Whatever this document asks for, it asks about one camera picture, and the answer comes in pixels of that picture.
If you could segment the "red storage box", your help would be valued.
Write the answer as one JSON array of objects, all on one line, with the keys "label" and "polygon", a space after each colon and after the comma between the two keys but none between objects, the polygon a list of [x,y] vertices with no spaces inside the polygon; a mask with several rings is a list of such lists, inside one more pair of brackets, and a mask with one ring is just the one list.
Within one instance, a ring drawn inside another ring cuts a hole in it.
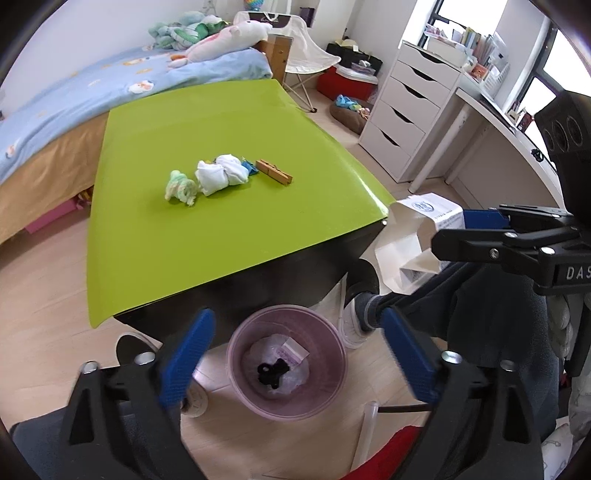
[{"label": "red storage box", "polygon": [[332,66],[318,77],[317,90],[335,100],[339,95],[367,101],[378,87],[375,75],[362,74],[342,65]]}]

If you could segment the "blue binder clip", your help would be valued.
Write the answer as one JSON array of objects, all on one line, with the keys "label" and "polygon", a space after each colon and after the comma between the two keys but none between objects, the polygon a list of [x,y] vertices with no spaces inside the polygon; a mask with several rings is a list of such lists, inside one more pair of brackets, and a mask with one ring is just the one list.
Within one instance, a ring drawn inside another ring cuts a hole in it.
[{"label": "blue binder clip", "polygon": [[249,176],[256,175],[259,173],[259,169],[256,168],[256,165],[252,164],[252,162],[249,162],[249,160],[242,159],[242,162],[240,164],[242,164],[242,167],[245,168],[245,170],[247,171],[247,175]]}]

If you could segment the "white folding chair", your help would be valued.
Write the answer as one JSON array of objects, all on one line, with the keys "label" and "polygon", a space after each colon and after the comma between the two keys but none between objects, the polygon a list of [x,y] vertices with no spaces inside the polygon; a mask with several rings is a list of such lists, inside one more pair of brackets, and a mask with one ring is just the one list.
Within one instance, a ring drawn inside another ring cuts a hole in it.
[{"label": "white folding chair", "polygon": [[304,19],[297,15],[273,12],[239,11],[233,17],[234,23],[256,20],[270,24],[273,35],[290,37],[290,53],[287,56],[286,76],[283,87],[293,93],[303,103],[301,106],[310,113],[318,109],[311,103],[305,84],[320,76],[329,68],[341,62],[339,56],[332,55],[318,46],[308,32]]}]

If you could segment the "black bag with hat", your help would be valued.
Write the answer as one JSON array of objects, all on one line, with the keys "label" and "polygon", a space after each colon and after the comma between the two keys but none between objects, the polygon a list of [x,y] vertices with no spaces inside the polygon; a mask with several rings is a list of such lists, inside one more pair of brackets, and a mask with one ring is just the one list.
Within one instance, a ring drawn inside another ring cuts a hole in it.
[{"label": "black bag with hat", "polygon": [[358,64],[360,61],[368,61],[370,63],[370,67],[374,70],[374,74],[377,75],[383,65],[383,61],[378,57],[367,54],[363,51],[355,51],[351,47],[341,46],[335,42],[329,43],[327,48],[325,48],[325,51],[341,58],[339,65],[342,65],[346,68],[352,68],[353,64]]}]

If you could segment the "white medicine box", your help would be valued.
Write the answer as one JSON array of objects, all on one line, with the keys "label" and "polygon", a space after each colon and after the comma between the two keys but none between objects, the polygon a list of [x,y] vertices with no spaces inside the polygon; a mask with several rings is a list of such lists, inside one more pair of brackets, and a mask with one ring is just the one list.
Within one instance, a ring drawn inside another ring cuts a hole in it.
[{"label": "white medicine box", "polygon": [[432,253],[433,237],[443,229],[464,227],[463,208],[435,193],[410,195],[394,203],[375,244],[384,286],[409,295],[438,275],[448,263]]}]

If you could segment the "white desk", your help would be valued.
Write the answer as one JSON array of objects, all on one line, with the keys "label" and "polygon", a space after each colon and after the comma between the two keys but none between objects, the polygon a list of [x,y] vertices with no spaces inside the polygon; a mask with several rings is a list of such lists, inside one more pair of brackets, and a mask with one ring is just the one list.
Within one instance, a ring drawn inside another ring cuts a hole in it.
[{"label": "white desk", "polygon": [[501,119],[495,104],[467,86],[451,95],[409,167],[409,191],[441,178],[473,208],[500,204],[563,209],[556,172],[534,144]]}]

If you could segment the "pink white plush toy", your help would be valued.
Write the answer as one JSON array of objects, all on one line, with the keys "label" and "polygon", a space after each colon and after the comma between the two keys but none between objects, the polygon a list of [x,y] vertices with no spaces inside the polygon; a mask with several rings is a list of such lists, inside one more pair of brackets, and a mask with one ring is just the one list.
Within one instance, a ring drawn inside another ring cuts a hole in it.
[{"label": "pink white plush toy", "polygon": [[172,56],[168,66],[180,68],[189,63],[213,60],[228,53],[247,49],[269,39],[272,29],[269,23],[256,20],[229,25],[189,47],[184,54]]}]

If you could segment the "books on desk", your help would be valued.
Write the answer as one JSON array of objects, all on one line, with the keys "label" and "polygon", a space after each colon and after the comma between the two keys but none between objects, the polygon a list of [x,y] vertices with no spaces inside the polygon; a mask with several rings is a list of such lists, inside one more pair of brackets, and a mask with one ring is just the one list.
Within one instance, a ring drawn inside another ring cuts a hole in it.
[{"label": "books on desk", "polygon": [[429,52],[463,69],[489,95],[497,95],[510,69],[507,46],[497,32],[482,35],[466,28],[453,30],[448,37],[442,29],[426,24],[424,35]]}]

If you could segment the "green white tissue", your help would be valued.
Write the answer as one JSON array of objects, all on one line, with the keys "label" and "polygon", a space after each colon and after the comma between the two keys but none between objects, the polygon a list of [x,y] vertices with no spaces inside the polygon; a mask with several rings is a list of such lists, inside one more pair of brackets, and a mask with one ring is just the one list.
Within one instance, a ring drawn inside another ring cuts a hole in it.
[{"label": "green white tissue", "polygon": [[167,202],[177,201],[186,206],[193,206],[197,200],[198,187],[193,179],[188,178],[179,170],[172,170],[165,187],[164,199]]}]

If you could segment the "wooden clothespin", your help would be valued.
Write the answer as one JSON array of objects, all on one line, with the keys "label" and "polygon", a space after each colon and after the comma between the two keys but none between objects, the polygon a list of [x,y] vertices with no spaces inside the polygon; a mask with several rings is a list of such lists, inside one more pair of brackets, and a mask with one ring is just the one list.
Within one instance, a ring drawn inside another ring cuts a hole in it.
[{"label": "wooden clothespin", "polygon": [[274,181],[280,183],[281,185],[287,186],[290,185],[291,182],[293,182],[293,177],[291,177],[290,174],[283,172],[283,170],[280,170],[279,167],[276,167],[276,165],[273,165],[272,163],[267,162],[266,160],[257,160],[256,169],[264,175],[269,176]]}]

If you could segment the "rainbow hanging bag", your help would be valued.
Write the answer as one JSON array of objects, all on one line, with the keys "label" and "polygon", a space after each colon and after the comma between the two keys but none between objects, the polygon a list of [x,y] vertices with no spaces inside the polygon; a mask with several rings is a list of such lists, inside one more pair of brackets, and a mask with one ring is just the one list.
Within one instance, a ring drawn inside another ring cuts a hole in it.
[{"label": "rainbow hanging bag", "polygon": [[264,0],[245,0],[243,5],[246,11],[260,11],[263,9]]}]

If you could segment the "black sock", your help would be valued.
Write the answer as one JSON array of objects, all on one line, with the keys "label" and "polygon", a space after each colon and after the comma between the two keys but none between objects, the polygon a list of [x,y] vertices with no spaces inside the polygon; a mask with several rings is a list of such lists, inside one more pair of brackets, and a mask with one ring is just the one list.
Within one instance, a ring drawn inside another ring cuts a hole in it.
[{"label": "black sock", "polygon": [[263,386],[276,390],[280,388],[281,379],[290,372],[290,366],[283,359],[277,359],[273,364],[262,363],[256,368],[257,380]]}]

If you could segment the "pink trash bin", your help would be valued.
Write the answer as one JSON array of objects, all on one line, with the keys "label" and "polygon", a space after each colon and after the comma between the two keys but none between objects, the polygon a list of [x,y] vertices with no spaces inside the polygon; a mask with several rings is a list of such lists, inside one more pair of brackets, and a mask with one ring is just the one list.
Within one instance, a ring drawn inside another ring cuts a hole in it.
[{"label": "pink trash bin", "polygon": [[228,377],[249,410],[274,421],[311,418],[338,397],[346,349],[331,323],[296,305],[252,314],[228,343]]}]

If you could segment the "bed with blue sheet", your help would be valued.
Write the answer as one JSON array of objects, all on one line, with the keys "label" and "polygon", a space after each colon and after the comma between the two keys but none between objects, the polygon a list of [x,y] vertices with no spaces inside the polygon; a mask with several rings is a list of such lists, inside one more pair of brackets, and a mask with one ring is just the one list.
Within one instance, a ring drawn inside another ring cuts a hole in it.
[{"label": "bed with blue sheet", "polygon": [[1,238],[92,186],[108,113],[169,89],[270,79],[263,53],[247,48],[172,68],[164,50],[136,48],[48,87],[1,123]]}]

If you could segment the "white drawer unit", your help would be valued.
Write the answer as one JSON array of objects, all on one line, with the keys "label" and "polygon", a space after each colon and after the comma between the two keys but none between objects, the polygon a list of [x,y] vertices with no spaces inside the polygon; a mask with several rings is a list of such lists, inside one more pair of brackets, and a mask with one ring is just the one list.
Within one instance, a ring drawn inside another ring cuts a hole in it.
[{"label": "white drawer unit", "polygon": [[408,182],[419,152],[460,84],[462,71],[404,41],[380,88],[360,146],[397,182]]}]

